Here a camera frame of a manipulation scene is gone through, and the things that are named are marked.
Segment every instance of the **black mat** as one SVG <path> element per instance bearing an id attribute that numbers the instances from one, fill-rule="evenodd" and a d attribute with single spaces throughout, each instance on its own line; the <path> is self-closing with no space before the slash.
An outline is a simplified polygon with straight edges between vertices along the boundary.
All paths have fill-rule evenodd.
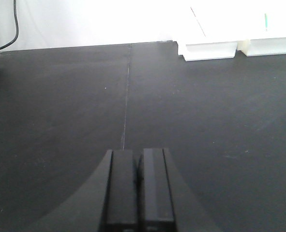
<path id="1" fill-rule="evenodd" d="M 0 54 L 0 231 L 50 212 L 123 145 L 169 147 L 225 232 L 286 232 L 286 55 L 185 62 L 173 42 Z"/>

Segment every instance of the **white wall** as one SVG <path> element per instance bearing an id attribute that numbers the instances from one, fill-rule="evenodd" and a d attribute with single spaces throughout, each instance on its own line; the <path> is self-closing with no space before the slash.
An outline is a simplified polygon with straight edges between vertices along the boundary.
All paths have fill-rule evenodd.
<path id="1" fill-rule="evenodd" d="M 17 0 L 20 34 L 6 50 L 172 40 L 171 1 Z M 0 46 L 15 35 L 13 0 L 0 0 Z"/>

